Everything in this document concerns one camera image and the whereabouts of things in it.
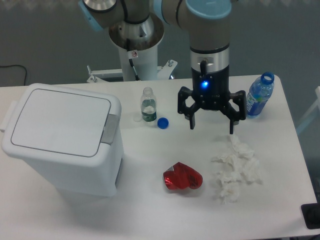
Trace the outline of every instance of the clear plastic bottle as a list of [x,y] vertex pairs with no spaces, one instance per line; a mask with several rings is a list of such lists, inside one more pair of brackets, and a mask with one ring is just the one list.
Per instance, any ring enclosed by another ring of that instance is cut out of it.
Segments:
[[271,72],[265,72],[258,77],[251,85],[246,96],[247,117],[257,117],[274,90],[275,76]]
[[145,87],[140,99],[142,119],[153,122],[157,119],[157,99],[151,87]]

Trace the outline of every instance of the blue bottle cap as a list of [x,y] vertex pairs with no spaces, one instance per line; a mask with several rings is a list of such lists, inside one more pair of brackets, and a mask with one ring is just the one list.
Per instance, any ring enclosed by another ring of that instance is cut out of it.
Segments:
[[169,121],[165,117],[160,117],[157,123],[158,127],[161,129],[166,129],[169,126]]
[[266,85],[270,85],[274,82],[275,75],[272,72],[266,71],[261,75],[261,82]]

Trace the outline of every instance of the white table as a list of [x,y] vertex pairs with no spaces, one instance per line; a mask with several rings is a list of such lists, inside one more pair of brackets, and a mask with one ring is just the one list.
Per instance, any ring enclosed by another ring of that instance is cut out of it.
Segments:
[[[248,91],[257,76],[230,78],[230,91]],[[220,112],[199,110],[195,128],[177,113],[181,86],[190,79],[87,83],[72,88],[117,96],[124,159],[114,197],[58,191],[24,161],[0,150],[0,239],[264,239],[315,235],[300,206],[315,203],[306,163],[278,77],[261,115],[240,121],[234,133],[255,150],[263,184],[242,184],[235,203],[222,204],[212,157],[230,151],[229,120]],[[144,87],[157,97],[162,130],[134,122]],[[26,87],[0,88],[0,121]],[[169,193],[163,172],[182,162],[203,176],[197,190]]]

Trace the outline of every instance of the black object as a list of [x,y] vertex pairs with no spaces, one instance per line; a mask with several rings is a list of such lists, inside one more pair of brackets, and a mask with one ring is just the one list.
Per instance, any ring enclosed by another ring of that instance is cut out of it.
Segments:
[[[195,112],[199,109],[221,111],[230,119],[230,134],[234,133],[234,125],[239,120],[245,120],[247,114],[246,92],[236,93],[229,91],[229,66],[223,70],[207,73],[207,61],[200,63],[200,71],[192,68],[193,90],[183,86],[178,93],[178,113],[184,114],[190,121],[190,129],[195,128]],[[194,104],[186,105],[186,99],[192,97]],[[236,111],[230,104],[232,100],[239,106]]]
[[[130,49],[130,44],[131,44],[130,42],[131,42],[130,39],[127,38],[127,39],[126,39],[126,51],[127,51],[127,52],[130,51],[130,50],[129,50],[129,49]],[[130,66],[132,67],[135,80],[136,80],[136,81],[140,81],[140,78],[139,78],[139,76],[138,76],[136,67],[135,67],[135,65],[134,65],[134,61],[132,61],[132,58],[129,58],[129,63],[130,63]]]
[[14,64],[14,65],[0,65],[0,69],[4,69],[4,68],[12,68],[12,67],[19,67],[19,68],[23,68],[24,69],[24,79],[23,79],[23,86],[26,86],[27,84],[27,69],[25,66],[20,65],[20,64]]
[[320,229],[320,203],[301,206],[305,225],[308,229]]
[[315,239],[317,239],[318,237],[320,237],[320,234],[314,235],[314,236],[310,237],[308,240],[315,240]]

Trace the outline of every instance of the white tissue paper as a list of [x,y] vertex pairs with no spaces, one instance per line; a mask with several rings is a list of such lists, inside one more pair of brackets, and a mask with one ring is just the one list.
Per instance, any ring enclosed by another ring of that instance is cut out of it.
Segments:
[[230,182],[222,186],[220,197],[223,199],[223,204],[236,202],[240,195],[238,182]]
[[246,143],[240,142],[236,135],[230,135],[235,153],[223,153],[213,158],[213,162],[227,164],[230,171],[219,171],[217,178],[221,181],[220,197],[222,202],[236,202],[240,195],[240,183],[262,183],[259,161],[254,157],[255,151]]

